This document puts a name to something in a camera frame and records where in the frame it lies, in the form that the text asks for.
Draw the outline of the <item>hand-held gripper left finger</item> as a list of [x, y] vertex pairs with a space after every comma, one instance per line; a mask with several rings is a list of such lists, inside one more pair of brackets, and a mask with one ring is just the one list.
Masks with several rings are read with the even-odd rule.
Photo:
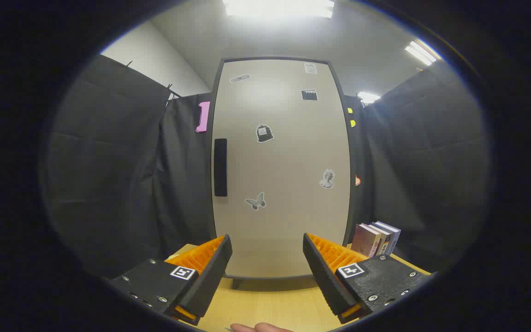
[[230, 237], [219, 236], [171, 259], [147, 259], [107, 283], [153, 311], [196, 326], [231, 256]]

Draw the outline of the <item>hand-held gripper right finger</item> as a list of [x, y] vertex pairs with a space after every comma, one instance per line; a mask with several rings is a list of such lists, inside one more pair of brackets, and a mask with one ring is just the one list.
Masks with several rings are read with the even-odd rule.
[[303, 254], [332, 313], [342, 324], [391, 307], [434, 279], [393, 255], [369, 258], [311, 233]]

